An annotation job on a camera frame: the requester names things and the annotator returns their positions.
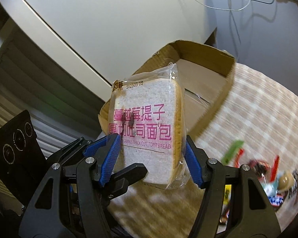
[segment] snack package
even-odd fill
[[[274,207],[275,211],[278,211],[282,204],[284,203],[284,197],[281,194],[275,194],[272,196],[268,196],[269,202]]]
[[[143,163],[143,182],[164,189],[185,184],[190,175],[186,145],[184,88],[176,64],[116,81],[110,98],[108,134],[122,138],[123,167]]]
[[[232,193],[232,185],[231,184],[225,185],[223,206],[222,206],[222,212],[221,212],[221,217],[219,222],[220,225],[227,225],[230,201],[231,201],[231,193]]]
[[[285,200],[289,200],[292,196],[294,196],[298,192],[298,171],[295,169],[290,173],[290,171],[285,171],[279,179],[284,179],[284,177],[288,176],[289,186],[287,186],[287,190],[283,189],[281,194],[284,196]]]
[[[270,180],[271,166],[266,161],[252,159],[248,165],[258,177],[259,182],[267,183]]]

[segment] white cabinet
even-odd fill
[[[194,0],[22,0],[23,7],[37,19],[30,13],[20,15],[19,5],[12,4],[12,0],[1,2],[36,44],[41,47],[40,39],[45,40],[41,47],[45,53],[57,58],[61,67],[98,96],[104,92],[100,96],[104,100],[109,98],[107,87],[113,81],[130,76],[167,43],[178,39],[204,43],[216,27],[215,13]],[[55,54],[59,47],[53,51],[45,48],[50,37],[38,28],[38,20],[83,63],[64,65],[68,60],[59,57],[67,55]],[[92,83],[100,83],[99,91],[91,89]]]

